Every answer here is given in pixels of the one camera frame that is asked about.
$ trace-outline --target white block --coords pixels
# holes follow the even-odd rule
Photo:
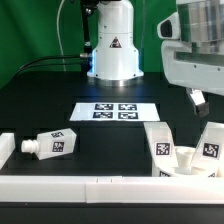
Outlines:
[[[13,133],[3,133],[0,136],[0,169],[8,160],[15,149],[15,138]]]
[[[121,203],[122,177],[100,177],[86,183],[87,203]]]
[[[224,161],[224,124],[208,122],[196,147],[191,166],[218,167]]]
[[[145,131],[156,167],[177,167],[172,133],[166,122],[145,122]]]

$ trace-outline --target yellow warning triangle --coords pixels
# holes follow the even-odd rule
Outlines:
[[[113,42],[110,45],[110,48],[122,48],[117,37],[114,38]]]

